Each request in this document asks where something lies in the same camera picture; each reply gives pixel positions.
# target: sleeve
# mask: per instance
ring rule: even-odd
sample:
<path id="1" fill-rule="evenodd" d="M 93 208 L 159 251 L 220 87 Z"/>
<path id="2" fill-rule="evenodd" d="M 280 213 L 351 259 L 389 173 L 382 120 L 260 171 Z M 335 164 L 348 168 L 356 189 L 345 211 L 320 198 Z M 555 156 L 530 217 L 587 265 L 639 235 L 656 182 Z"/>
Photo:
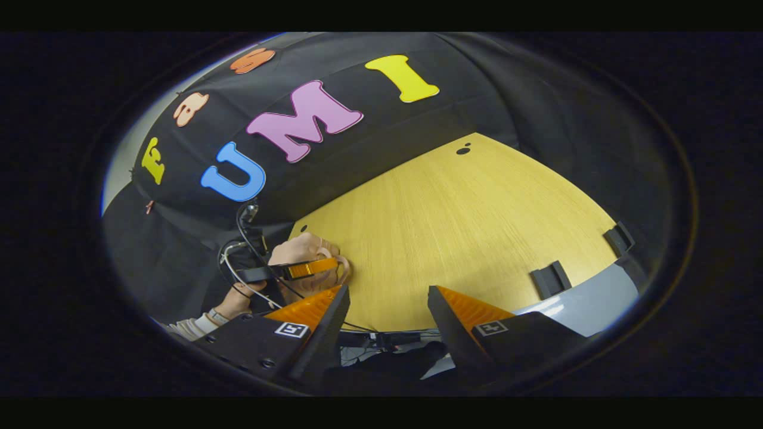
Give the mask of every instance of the sleeve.
<path id="1" fill-rule="evenodd" d="M 178 334 L 188 341 L 196 341 L 228 322 L 228 319 L 219 314 L 216 314 L 216 317 L 221 320 L 220 324 L 214 322 L 208 313 L 204 313 L 198 319 L 186 319 L 175 324 L 162 324 L 162 326 L 165 331 Z"/>

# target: pink letter m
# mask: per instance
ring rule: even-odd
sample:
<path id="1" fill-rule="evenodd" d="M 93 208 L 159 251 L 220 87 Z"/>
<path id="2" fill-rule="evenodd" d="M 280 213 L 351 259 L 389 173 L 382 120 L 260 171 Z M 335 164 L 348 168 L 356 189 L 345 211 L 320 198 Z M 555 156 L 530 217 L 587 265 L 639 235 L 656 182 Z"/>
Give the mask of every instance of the pink letter m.
<path id="1" fill-rule="evenodd" d="M 305 83 L 291 93 L 295 116 L 263 113 L 246 127 L 249 134 L 260 133 L 286 152 L 286 160 L 296 163 L 310 153 L 309 144 L 297 144 L 289 136 L 315 143 L 324 140 L 315 118 L 326 124 L 328 134 L 338 134 L 363 119 L 363 113 L 351 111 L 323 89 L 323 82 Z"/>

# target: human hand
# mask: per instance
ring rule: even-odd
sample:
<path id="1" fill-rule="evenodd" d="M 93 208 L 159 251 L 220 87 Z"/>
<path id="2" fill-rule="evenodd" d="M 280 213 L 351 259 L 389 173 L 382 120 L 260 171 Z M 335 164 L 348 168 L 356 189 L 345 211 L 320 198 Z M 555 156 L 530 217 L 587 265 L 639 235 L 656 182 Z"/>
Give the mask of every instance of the human hand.
<path id="1" fill-rule="evenodd" d="M 249 283 L 249 287 L 257 292 L 263 290 L 266 285 L 267 282 L 264 280 L 257 283 Z M 230 288 L 227 295 L 225 295 L 225 299 L 223 299 L 222 303 L 215 307 L 214 310 L 228 320 L 231 320 L 240 314 L 251 313 L 252 311 L 249 309 L 249 297 L 252 295 L 254 295 L 254 292 L 250 291 L 243 283 L 236 282 Z"/>
<path id="2" fill-rule="evenodd" d="M 328 257 L 336 257 L 345 266 L 345 272 L 349 270 L 349 262 L 340 256 L 340 249 L 328 240 L 324 240 L 309 232 L 300 234 L 291 240 L 279 244 L 273 249 L 269 265 L 282 265 L 320 260 Z M 331 269 L 315 276 L 288 282 L 289 286 L 299 295 L 307 298 L 323 290 L 334 287 L 338 280 L 337 269 Z M 282 295 L 287 303 L 296 302 L 300 298 L 291 290 L 279 285 Z"/>

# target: black fabric backdrop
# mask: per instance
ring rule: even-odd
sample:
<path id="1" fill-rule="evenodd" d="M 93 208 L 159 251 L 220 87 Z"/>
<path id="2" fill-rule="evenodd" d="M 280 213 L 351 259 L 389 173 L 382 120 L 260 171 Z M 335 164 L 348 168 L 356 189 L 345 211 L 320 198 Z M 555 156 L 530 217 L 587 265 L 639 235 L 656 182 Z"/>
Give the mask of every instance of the black fabric backdrop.
<path id="1" fill-rule="evenodd" d="M 178 94 L 146 136 L 133 184 L 105 213 L 114 264 L 157 320 L 194 317 L 203 309 L 205 291 L 219 280 L 214 255 L 222 243 L 216 237 L 235 229 L 240 203 L 199 180 L 208 166 L 217 165 L 216 154 L 228 141 L 266 171 L 258 194 L 263 224 L 296 221 L 379 174 L 476 131 L 546 164 L 624 221 L 639 243 L 635 271 L 654 270 L 672 238 L 665 230 L 671 215 L 665 184 L 671 179 L 659 151 L 667 144 L 644 111 L 587 76 L 590 72 L 478 34 L 285 34 L 258 47 L 276 55 L 243 75 L 230 70 L 233 58 Z M 396 53 L 408 56 L 408 64 L 440 93 L 402 103 L 387 77 L 364 67 Z M 342 133 L 324 133 L 324 141 L 311 144 L 304 159 L 288 163 L 276 145 L 247 134 L 246 126 L 266 111 L 294 114 L 291 92 L 315 79 L 364 118 Z M 209 94 L 209 101 L 186 126 L 177 127 L 172 114 L 194 92 Z M 166 166 L 160 185 L 141 166 L 153 137 Z M 233 182 L 248 180 L 229 163 L 218 168 Z M 146 216 L 142 210 L 149 200 L 155 203 Z M 129 234 L 125 224 L 131 225 Z M 644 278 L 639 273 L 638 279 Z"/>

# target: table surface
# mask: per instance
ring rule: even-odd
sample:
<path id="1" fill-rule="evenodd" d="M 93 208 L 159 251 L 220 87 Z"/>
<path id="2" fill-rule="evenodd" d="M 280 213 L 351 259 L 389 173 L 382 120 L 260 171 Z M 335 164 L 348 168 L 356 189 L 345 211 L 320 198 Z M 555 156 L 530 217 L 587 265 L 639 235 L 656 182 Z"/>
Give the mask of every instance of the table surface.
<path id="1" fill-rule="evenodd" d="M 531 271 L 558 260 L 575 287 L 616 259 L 604 239 L 615 222 L 595 201 L 477 133 L 334 199 L 290 238 L 305 225 L 352 264 L 346 321 L 386 332 L 436 327 L 430 285 L 512 311 L 540 301 Z"/>

